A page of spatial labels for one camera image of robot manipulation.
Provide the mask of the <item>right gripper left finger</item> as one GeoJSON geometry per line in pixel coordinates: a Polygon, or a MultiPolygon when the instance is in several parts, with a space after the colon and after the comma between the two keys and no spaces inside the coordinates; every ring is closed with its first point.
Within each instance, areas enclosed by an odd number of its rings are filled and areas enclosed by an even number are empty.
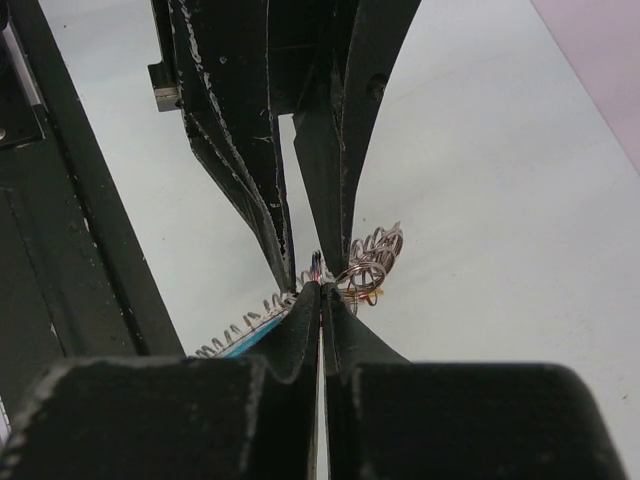
{"type": "Polygon", "coordinates": [[[1,453],[5,479],[312,479],[321,288],[235,358],[52,365],[1,453]]]}

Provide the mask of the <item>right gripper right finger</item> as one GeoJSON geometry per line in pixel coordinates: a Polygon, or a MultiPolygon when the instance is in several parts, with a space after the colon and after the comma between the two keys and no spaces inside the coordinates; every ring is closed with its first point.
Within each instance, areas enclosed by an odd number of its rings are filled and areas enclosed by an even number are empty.
{"type": "Polygon", "coordinates": [[[322,291],[333,479],[622,479],[599,408],[552,363],[412,362],[322,291]]]}

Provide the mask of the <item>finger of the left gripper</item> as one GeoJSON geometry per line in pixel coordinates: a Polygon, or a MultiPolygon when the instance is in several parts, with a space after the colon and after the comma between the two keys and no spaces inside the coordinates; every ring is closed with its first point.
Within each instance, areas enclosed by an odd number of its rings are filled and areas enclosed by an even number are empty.
{"type": "Polygon", "coordinates": [[[269,75],[269,2],[172,1],[174,58],[191,148],[256,236],[279,289],[296,288],[269,75]]]}
{"type": "Polygon", "coordinates": [[[294,147],[328,269],[349,264],[357,188],[416,1],[331,1],[293,115],[294,147]]]}

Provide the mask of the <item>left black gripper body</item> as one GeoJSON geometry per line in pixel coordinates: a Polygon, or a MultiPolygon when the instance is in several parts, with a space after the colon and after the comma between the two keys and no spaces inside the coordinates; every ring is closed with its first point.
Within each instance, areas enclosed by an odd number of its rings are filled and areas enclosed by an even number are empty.
{"type": "Polygon", "coordinates": [[[268,84],[277,115],[293,112],[322,50],[345,58],[357,1],[154,1],[161,60],[149,67],[159,111],[208,109],[198,61],[236,62],[225,86],[247,97],[268,84]]]}

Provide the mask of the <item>blue key cover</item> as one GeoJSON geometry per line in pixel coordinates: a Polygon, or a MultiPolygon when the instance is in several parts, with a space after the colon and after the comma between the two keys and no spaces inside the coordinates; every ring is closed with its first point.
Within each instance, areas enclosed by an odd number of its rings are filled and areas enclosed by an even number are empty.
{"type": "Polygon", "coordinates": [[[272,317],[258,327],[240,334],[232,334],[231,340],[227,342],[227,346],[218,356],[220,358],[234,358],[244,354],[270,333],[283,319],[283,315],[272,317]]]}

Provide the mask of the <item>yellow red keys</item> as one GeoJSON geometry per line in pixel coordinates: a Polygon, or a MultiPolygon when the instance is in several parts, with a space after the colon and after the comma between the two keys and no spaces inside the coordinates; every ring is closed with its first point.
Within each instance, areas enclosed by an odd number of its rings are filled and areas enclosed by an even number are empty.
{"type": "Polygon", "coordinates": [[[369,306],[375,306],[379,298],[384,295],[384,290],[381,288],[349,289],[345,292],[345,295],[355,305],[367,304],[369,306]]]}

